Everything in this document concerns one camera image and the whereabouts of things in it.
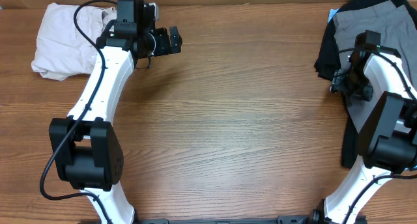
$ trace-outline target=gray fabric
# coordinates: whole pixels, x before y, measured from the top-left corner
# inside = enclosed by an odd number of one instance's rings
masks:
[[[384,15],[354,21],[339,21],[335,33],[338,49],[353,48],[355,38],[365,30],[381,33],[381,45],[398,49],[402,56],[402,68],[414,86],[417,83],[417,30],[405,6],[391,10]],[[349,68],[348,55],[339,54],[341,67]],[[347,101],[347,109],[359,132],[378,100],[371,102],[351,98]]]
[[[338,30],[340,25],[345,26],[344,24],[346,23],[352,23],[362,19],[378,18],[380,16],[384,16],[389,11],[395,10],[396,8],[397,7],[391,1],[386,1],[360,10],[338,12],[333,17],[333,23],[336,30]]]

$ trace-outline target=black cloth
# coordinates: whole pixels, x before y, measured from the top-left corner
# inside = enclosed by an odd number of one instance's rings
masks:
[[[338,12],[344,12],[348,10],[360,10],[367,7],[372,7],[379,3],[386,2],[388,0],[350,0],[345,3]],[[417,11],[407,0],[391,0],[391,2],[396,6],[400,7],[405,5],[407,8],[414,24],[417,28]],[[334,26],[333,20],[330,20],[327,24],[326,31],[324,32],[323,41],[321,42],[321,48],[319,53],[319,58],[315,62],[314,67],[316,72],[319,73],[319,77],[332,80],[334,72],[340,69],[340,60],[339,60],[339,50],[334,39],[336,33],[336,28]],[[345,136],[343,138],[342,146],[342,159],[341,164],[344,167],[351,168],[354,161],[358,155],[357,153],[357,144],[358,144],[358,132],[354,127],[351,117],[347,119],[347,125],[345,129]]]

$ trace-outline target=white cloth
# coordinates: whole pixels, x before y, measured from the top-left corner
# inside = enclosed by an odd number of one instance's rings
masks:
[[[76,74],[91,74],[96,50],[77,31],[74,13],[78,6],[48,5],[36,38],[32,69],[44,78],[62,81]],[[101,35],[109,20],[116,19],[114,7],[83,7],[77,16],[81,30],[93,41]]]

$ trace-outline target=wooden table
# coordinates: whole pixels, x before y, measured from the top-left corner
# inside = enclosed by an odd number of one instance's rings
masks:
[[[346,112],[317,77],[330,8],[340,4],[162,7],[182,53],[156,57],[128,80],[114,129],[122,185],[140,218],[308,214],[348,170]],[[65,117],[88,76],[32,72],[44,10],[0,11],[0,223],[76,223],[98,216],[86,198],[39,193],[48,126]],[[138,66],[145,66],[145,61]],[[53,165],[46,190],[74,192]],[[370,223],[412,223],[417,181],[391,181],[363,209]]]

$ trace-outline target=wire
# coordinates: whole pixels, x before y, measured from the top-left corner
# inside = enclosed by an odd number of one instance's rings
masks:
[[[377,183],[379,180],[381,179],[386,179],[386,178],[396,178],[396,179],[415,179],[417,178],[417,175],[410,175],[410,176],[402,176],[402,175],[384,175],[384,176],[379,176],[377,178],[374,178],[360,193],[359,195],[355,198],[355,200],[353,201],[352,205],[350,205],[349,207],[349,211],[347,212],[345,219],[343,220],[343,222],[341,224],[347,224],[347,220],[349,219],[349,216],[351,215],[351,213],[353,212],[353,208],[356,206],[356,204],[359,202],[360,198],[366,193],[366,191],[374,184]]]
[[[417,99],[416,97],[411,93],[411,87],[408,86],[407,81],[405,80],[405,77],[403,75],[403,73],[401,72],[401,70],[398,68],[397,64],[392,62],[389,58],[387,58],[384,55],[381,55],[378,51],[373,51],[373,50],[369,50],[369,49],[364,49],[364,48],[349,48],[349,49],[343,49],[340,50],[339,53],[343,53],[343,52],[347,52],[347,51],[363,51],[363,52],[368,52],[374,55],[377,55],[381,58],[383,58],[386,62],[390,63],[395,70],[397,71],[401,82],[404,85],[405,91],[407,92],[407,94],[410,96],[410,98],[412,99],[412,101],[414,103],[417,104]],[[377,183],[379,180],[381,179],[386,179],[386,178],[396,178],[396,179],[414,179],[417,178],[417,174],[416,175],[411,175],[411,176],[402,176],[402,175],[384,175],[384,176],[379,176],[377,178],[374,178],[359,194],[358,196],[355,198],[355,200],[353,201],[352,205],[349,206],[349,211],[347,212],[345,219],[343,220],[343,222],[341,224],[347,224],[347,220],[349,219],[349,216],[351,215],[351,213],[353,212],[354,207],[356,206],[356,204],[359,202],[360,198],[366,193],[366,191],[372,186],[374,185],[374,183]]]
[[[74,24],[76,26],[76,29],[78,30],[78,32],[97,50],[98,54],[101,57],[102,60],[102,69],[101,69],[101,73],[100,73],[100,77],[98,78],[96,87],[94,88],[93,92],[91,93],[90,99],[87,102],[87,104],[85,104],[84,110],[81,113],[81,115],[78,117],[78,119],[75,121],[75,123],[72,125],[71,129],[66,133],[66,135],[64,136],[63,140],[59,143],[59,146],[55,149],[55,152],[53,152],[50,160],[48,161],[48,163],[45,166],[44,172],[42,173],[42,176],[40,177],[40,182],[39,182],[39,190],[40,193],[47,199],[52,200],[52,201],[60,201],[63,199],[69,199],[69,198],[73,198],[73,197],[80,197],[80,196],[90,196],[93,198],[93,201],[96,201],[98,203],[98,205],[100,206],[100,209],[107,221],[108,224],[112,224],[110,217],[108,216],[106,209],[104,208],[104,205],[102,203],[102,201],[98,198],[98,196],[96,194],[93,194],[91,192],[80,192],[80,193],[74,193],[74,194],[69,194],[69,195],[62,195],[62,196],[51,196],[49,194],[46,193],[45,191],[45,179],[46,179],[46,175],[48,174],[49,169],[52,166],[53,161],[55,160],[55,158],[57,157],[57,154],[59,153],[60,149],[63,147],[63,145],[70,139],[70,137],[72,136],[72,134],[75,132],[78,124],[83,120],[84,116],[87,114],[88,110],[90,110],[90,106],[91,103],[94,100],[94,97],[98,91],[98,88],[100,87],[100,84],[103,80],[104,77],[104,71],[106,70],[106,60],[104,58],[103,53],[100,51],[100,48],[79,28],[78,23],[77,23],[77,14],[78,12],[85,6],[90,5],[91,3],[97,3],[97,2],[103,2],[103,3],[113,3],[116,4],[116,2],[111,1],[111,0],[92,0],[92,1],[88,1],[86,3],[83,3],[82,5],[80,5],[77,10],[74,13]]]
[[[403,73],[402,73],[402,71],[398,68],[398,66],[397,66],[397,64],[396,63],[394,63],[394,62],[392,62],[389,58],[387,58],[386,56],[384,56],[384,55],[381,55],[378,51],[373,51],[373,50],[370,50],[370,49],[364,49],[364,48],[349,48],[349,49],[343,49],[343,50],[340,50],[339,51],[339,53],[343,53],[343,52],[347,52],[347,51],[363,51],[363,52],[368,52],[368,53],[372,53],[372,54],[374,54],[374,55],[377,55],[377,56],[379,56],[379,57],[381,57],[381,58],[383,58],[386,62],[388,62],[388,63],[390,63],[394,68],[395,68],[395,70],[397,71],[397,73],[398,73],[398,75],[399,75],[399,78],[401,79],[401,82],[403,83],[403,86],[404,86],[404,88],[405,88],[405,92],[407,92],[407,94],[410,96],[410,98],[412,99],[412,101],[415,103],[415,104],[417,104],[417,98],[411,93],[411,88],[412,87],[410,87],[408,84],[407,84],[407,81],[405,80],[405,77],[404,77],[404,75],[403,75]]]

